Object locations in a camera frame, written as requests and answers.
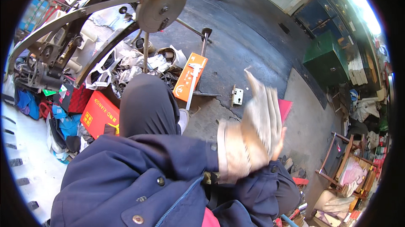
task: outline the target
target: green metal box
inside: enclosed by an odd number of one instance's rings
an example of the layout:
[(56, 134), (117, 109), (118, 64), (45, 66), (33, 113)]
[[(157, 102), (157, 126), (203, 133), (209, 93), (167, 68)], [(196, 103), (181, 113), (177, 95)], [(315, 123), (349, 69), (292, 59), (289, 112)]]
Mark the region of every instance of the green metal box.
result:
[(312, 40), (302, 63), (324, 90), (349, 81), (346, 55), (330, 31)]

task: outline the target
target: cardboard box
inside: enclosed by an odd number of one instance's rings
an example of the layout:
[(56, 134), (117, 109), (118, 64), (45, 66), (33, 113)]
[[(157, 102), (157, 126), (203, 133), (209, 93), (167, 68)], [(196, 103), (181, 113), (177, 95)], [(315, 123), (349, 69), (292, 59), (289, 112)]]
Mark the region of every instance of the cardboard box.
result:
[(95, 139), (104, 134), (105, 124), (116, 128), (115, 135), (119, 135), (119, 109), (99, 91), (93, 92), (80, 122)]
[(187, 102), (187, 100), (188, 100), (191, 81), (193, 79), (193, 76), (191, 75), (191, 73), (193, 73), (193, 71), (194, 71), (194, 69), (191, 66), (189, 66), (188, 64), (189, 63), (198, 63), (202, 66), (202, 69), (197, 76), (196, 84), (194, 85), (194, 89), (195, 89), (195, 86), (197, 85), (197, 82), (201, 77), (201, 74), (205, 68), (205, 65), (207, 64), (207, 61), (208, 61), (207, 58), (202, 57), (196, 53), (191, 53), (190, 57), (187, 60), (187, 64), (184, 67), (183, 71), (181, 72), (179, 80), (177, 81), (176, 86), (173, 89), (173, 94), (175, 95), (176, 98), (181, 99), (185, 102)]

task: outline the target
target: blue cloth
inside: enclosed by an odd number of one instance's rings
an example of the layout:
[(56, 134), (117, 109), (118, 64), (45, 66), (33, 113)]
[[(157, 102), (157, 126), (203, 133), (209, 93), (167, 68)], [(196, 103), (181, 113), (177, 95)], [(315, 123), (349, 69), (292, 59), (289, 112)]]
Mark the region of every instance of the blue cloth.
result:
[(59, 128), (65, 137), (65, 140), (69, 135), (77, 135), (77, 125), (80, 122), (81, 114), (75, 114), (70, 117), (67, 115), (65, 110), (63, 110), (63, 108), (56, 104), (53, 104), (52, 112), (53, 116), (56, 119), (59, 119)]
[(35, 119), (39, 119), (39, 107), (35, 102), (35, 97), (29, 92), (29, 91), (21, 91), (18, 90), (18, 97), (19, 101), (17, 103), (17, 106), (21, 109), (24, 109), (25, 107), (28, 106), (30, 109), (29, 115)]
[[(135, 215), (142, 226), (201, 226), (208, 203), (203, 172), (218, 171), (213, 144), (180, 135), (101, 135), (67, 166), (52, 226), (138, 226)], [(213, 210), (221, 226), (273, 226), (283, 183), (278, 167), (271, 161), (236, 183), (235, 199)]]

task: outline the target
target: work glove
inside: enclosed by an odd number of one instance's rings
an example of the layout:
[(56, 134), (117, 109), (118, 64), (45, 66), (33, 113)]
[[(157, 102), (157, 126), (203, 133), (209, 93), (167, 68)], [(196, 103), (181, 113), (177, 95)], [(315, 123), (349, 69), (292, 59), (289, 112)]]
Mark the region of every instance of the work glove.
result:
[(285, 129), (281, 128), (277, 89), (265, 87), (247, 68), (245, 72), (253, 97), (242, 121), (220, 120), (218, 126), (218, 166), (220, 180), (226, 183), (267, 166), (278, 158), (283, 145)]

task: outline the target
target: red cloth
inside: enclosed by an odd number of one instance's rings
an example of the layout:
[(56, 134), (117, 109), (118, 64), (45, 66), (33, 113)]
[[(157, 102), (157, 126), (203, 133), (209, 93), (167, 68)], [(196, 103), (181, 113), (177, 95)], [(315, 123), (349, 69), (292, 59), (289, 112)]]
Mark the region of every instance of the red cloth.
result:
[(203, 223), (201, 227), (220, 227), (220, 222), (215, 217), (214, 213), (210, 211), (208, 208), (205, 208), (204, 212), (204, 219), (202, 220)]

